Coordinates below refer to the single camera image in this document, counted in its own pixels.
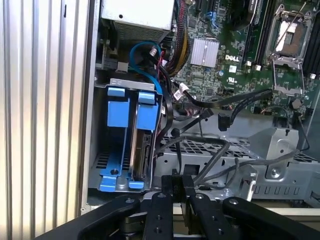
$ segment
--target yellow wire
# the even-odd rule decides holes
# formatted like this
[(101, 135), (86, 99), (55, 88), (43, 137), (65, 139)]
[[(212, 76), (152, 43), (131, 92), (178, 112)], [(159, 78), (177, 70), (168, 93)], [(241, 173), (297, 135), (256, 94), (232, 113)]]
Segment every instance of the yellow wire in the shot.
[(174, 76), (179, 72), (179, 69), (181, 68), (182, 64), (184, 63), (184, 59), (185, 59), (185, 56), (187, 53), (187, 46), (188, 46), (188, 38), (187, 38), (187, 34), (184, 34), (181, 56), (179, 58), (177, 66), (176, 66), (176, 70), (172, 74), (170, 74), (170, 76)]

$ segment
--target blue plastic latch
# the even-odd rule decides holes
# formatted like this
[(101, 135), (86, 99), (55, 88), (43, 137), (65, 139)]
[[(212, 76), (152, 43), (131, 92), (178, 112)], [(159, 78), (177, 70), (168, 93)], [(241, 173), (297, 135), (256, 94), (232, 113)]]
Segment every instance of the blue plastic latch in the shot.
[(127, 128), (129, 124), (130, 99), (128, 101), (108, 101), (108, 127)]
[(110, 97), (124, 97), (125, 89), (120, 87), (109, 87), (108, 88), (108, 96)]
[(127, 132), (128, 129), (124, 129), (123, 145), (115, 145), (112, 147), (106, 168), (100, 170), (102, 180), (100, 182), (99, 190), (102, 192), (114, 192), (116, 190), (117, 177), (122, 175)]
[(141, 104), (155, 104), (155, 94), (149, 92), (139, 92), (138, 102)]
[(145, 183), (143, 181), (130, 181), (129, 188), (131, 189), (143, 189)]
[(139, 104), (136, 117), (136, 128), (154, 131), (157, 125), (158, 103), (155, 105)]
[(102, 192), (114, 192), (116, 190), (116, 177), (103, 176), (99, 190)]

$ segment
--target cpu socket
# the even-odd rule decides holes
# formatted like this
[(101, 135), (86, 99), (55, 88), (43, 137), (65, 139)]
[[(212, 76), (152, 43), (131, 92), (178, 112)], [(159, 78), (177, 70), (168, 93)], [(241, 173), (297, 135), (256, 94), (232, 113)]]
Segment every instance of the cpu socket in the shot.
[(275, 65), (301, 69), (311, 32), (312, 13), (297, 13), (286, 11), (284, 4), (276, 10), (266, 46), (267, 65), (273, 61)]

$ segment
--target red wire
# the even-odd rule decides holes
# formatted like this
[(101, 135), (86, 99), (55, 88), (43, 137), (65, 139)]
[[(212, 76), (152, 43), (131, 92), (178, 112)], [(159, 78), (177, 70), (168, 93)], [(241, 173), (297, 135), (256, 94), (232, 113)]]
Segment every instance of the red wire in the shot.
[(163, 61), (163, 59), (164, 59), (164, 55), (165, 55), (165, 52), (164, 52), (164, 51), (162, 51), (162, 52), (161, 52), (161, 54), (160, 54), (160, 57), (159, 57), (158, 65), (157, 65), (157, 70), (158, 70), (158, 72), (157, 72), (158, 81), (159, 81), (159, 79), (160, 79), (160, 74), (161, 74), (161, 72), (160, 72), (160, 65), (162, 64), (162, 61)]

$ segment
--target green circuit board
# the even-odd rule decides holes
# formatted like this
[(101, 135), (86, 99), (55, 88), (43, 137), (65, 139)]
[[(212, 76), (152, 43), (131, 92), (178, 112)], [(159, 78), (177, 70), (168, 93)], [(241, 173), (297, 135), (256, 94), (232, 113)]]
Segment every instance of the green circuit board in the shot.
[[(212, 38), (219, 42), (219, 50), (217, 55), (217, 64), (215, 67), (204, 67), (190, 64), (190, 58), (183, 69), (177, 74), (175, 80), (183, 82), (190, 88), (190, 93), (198, 100), (206, 101), (214, 96), (226, 96), (226, 90), (232, 91), (232, 94), (241, 94), (273, 88), (273, 69), (271, 66), (263, 66), (261, 70), (256, 70), (252, 60), (252, 66), (247, 66), (243, 63), (242, 57), (246, 47), (249, 26), (240, 31), (231, 31), (227, 26), (228, 11), (231, 7), (231, 0), (216, 0), (215, 14), (216, 26), (213, 27), (210, 22), (204, 21), (206, 12), (197, 12), (196, 5), (189, 6), (188, 12), (188, 34), (192, 40)], [(304, 0), (278, 0), (277, 5), (285, 4), (286, 9), (290, 11), (299, 11), (304, 4)], [(318, 10), (317, 3), (309, 1), (304, 7), (303, 12), (314, 12)], [(255, 21), (265, 11), (263, 4), (257, 5), (257, 13)], [(252, 32), (253, 35), (260, 34), (263, 31), (262, 26), (257, 26)], [(253, 52), (257, 49), (257, 43), (252, 46), (252, 51), (247, 53), (246, 60), (253, 59)], [(234, 56), (238, 61), (227, 60), (226, 55)], [(277, 84), (286, 89), (297, 89), (302, 86), (304, 80), (304, 93), (287, 95), (281, 91), (274, 91), (273, 99), (268, 102), (256, 102), (247, 107), (247, 111), (253, 111), (253, 106), (266, 109), (268, 106), (281, 106), (288, 110), (292, 115), (293, 111), (289, 108), (289, 103), (293, 99), (300, 99), (302, 106), (298, 109), (303, 115), (306, 110), (313, 108), (313, 103), (316, 101), (320, 80), (310, 79), (309, 76), (304, 76), (298, 69), (290, 67), (277, 67), (275, 69)], [(180, 101), (187, 103), (186, 98)], [(283, 111), (272, 111), (273, 115), (283, 117)]]

